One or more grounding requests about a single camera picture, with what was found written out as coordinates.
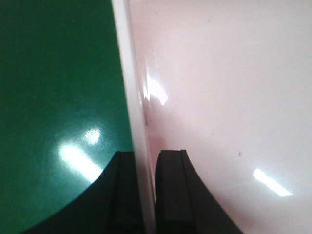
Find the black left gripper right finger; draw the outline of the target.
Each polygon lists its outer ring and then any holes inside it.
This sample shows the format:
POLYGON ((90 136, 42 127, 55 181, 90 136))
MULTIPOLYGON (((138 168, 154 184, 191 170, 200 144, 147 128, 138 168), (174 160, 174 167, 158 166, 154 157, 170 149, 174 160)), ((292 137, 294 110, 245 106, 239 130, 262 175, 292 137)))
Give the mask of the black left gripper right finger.
POLYGON ((159 234, 241 233, 200 179, 186 150, 159 153, 155 187, 159 234))

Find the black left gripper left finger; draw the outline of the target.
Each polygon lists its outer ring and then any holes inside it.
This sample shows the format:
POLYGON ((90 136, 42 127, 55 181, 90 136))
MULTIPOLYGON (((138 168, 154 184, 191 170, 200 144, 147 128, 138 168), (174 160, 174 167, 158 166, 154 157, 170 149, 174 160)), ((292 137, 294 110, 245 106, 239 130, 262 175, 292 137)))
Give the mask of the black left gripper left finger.
POLYGON ((116 152, 100 176, 74 201, 26 234, 142 234, 135 156, 116 152))

